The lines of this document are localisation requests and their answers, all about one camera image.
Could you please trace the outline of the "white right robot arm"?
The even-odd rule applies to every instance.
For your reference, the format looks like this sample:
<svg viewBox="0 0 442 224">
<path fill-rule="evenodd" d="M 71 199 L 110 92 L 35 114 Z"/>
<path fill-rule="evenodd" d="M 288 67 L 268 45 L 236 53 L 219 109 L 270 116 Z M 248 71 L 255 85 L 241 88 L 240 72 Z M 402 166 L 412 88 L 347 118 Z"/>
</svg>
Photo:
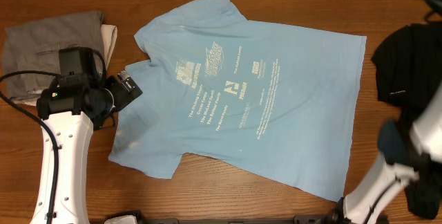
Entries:
<svg viewBox="0 0 442 224">
<path fill-rule="evenodd" d="M 382 211 L 405 192 L 413 215 L 433 220 L 441 204 L 441 0 L 424 0 L 423 24 L 393 32 L 376 49 L 378 100 L 401 109 L 383 123 L 376 161 L 350 194 L 324 216 L 295 223 L 387 223 Z"/>
</svg>

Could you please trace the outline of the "light blue printed t-shirt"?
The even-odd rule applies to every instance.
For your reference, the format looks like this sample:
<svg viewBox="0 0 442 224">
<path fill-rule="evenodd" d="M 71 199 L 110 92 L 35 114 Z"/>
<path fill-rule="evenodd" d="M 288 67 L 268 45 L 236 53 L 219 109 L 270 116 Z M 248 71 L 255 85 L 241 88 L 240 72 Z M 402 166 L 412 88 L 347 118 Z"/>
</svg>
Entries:
<svg viewBox="0 0 442 224">
<path fill-rule="evenodd" d="M 343 196 L 366 38 L 246 19 L 195 0 L 135 34 L 142 94 L 118 117 L 109 160 L 169 179 L 215 158 L 337 201 Z"/>
</svg>

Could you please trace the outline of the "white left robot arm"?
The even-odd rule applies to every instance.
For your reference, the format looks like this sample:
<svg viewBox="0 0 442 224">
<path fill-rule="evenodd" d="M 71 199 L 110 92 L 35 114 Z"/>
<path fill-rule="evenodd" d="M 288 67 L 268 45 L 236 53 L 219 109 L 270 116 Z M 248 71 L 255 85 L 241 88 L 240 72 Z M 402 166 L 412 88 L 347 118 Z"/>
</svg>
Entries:
<svg viewBox="0 0 442 224">
<path fill-rule="evenodd" d="M 93 132 L 142 94 L 126 71 L 99 72 L 92 48 L 58 52 L 60 74 L 42 91 L 37 113 L 44 151 L 33 223 L 88 223 L 87 156 Z"/>
</svg>

